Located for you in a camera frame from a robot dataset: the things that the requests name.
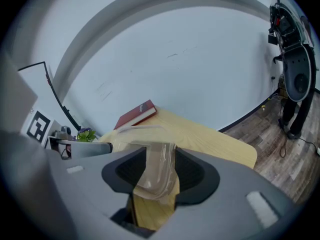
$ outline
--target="wooden floor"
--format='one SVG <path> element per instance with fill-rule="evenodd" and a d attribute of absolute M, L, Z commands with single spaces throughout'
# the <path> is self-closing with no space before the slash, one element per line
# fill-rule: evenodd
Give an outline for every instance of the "wooden floor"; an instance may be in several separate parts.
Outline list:
<path fill-rule="evenodd" d="M 286 156 L 279 154 L 286 136 L 278 125 L 281 104 L 270 100 L 225 134 L 252 145 L 257 151 L 254 170 L 280 188 L 296 203 L 305 201 L 320 176 L 320 156 L 312 144 L 287 140 Z M 320 146 L 320 94 L 315 93 L 302 129 L 302 139 Z"/>

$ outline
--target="small green plant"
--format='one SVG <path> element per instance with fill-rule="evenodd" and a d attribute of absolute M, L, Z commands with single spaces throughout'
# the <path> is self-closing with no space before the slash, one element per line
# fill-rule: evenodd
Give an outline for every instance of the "small green plant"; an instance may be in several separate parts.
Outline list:
<path fill-rule="evenodd" d="M 77 142 L 92 142 L 97 138 L 95 135 L 96 131 L 91 128 L 83 128 L 78 131 L 78 135 L 76 138 Z"/>

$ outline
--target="book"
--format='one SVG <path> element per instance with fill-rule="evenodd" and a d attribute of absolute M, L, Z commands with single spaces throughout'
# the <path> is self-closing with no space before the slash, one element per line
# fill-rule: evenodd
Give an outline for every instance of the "book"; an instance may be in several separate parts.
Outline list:
<path fill-rule="evenodd" d="M 119 130 L 120 128 L 135 126 L 140 122 L 152 117 L 157 113 L 157 109 L 152 101 L 149 99 L 141 105 L 130 110 L 128 113 L 120 116 L 118 122 L 116 123 L 114 130 Z"/>

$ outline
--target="transparent container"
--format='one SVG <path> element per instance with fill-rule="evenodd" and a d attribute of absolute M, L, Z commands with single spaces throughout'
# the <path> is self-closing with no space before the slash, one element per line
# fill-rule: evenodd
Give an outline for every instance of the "transparent container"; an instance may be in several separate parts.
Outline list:
<path fill-rule="evenodd" d="M 119 130 L 112 152 L 141 147 L 146 147 L 146 165 L 133 193 L 166 203 L 177 178 L 174 165 L 176 145 L 159 125 L 131 126 Z"/>

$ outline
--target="light wood tabletop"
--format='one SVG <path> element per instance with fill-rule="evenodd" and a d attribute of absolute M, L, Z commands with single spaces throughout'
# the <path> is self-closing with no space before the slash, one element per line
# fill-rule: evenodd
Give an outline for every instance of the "light wood tabletop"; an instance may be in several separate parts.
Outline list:
<path fill-rule="evenodd" d="M 257 152 L 252 146 L 165 109 L 156 108 L 158 110 L 157 114 L 139 125 L 162 126 L 172 135 L 174 143 L 179 148 L 234 161 L 252 169 L 255 166 Z M 103 135 L 98 141 L 112 143 L 116 135 L 117 131 L 114 130 Z M 158 230 L 166 223 L 174 213 L 175 197 L 179 193 L 179 189 L 179 179 L 176 176 L 173 190 L 166 202 L 148 200 L 134 194 L 133 202 L 138 226 Z"/>

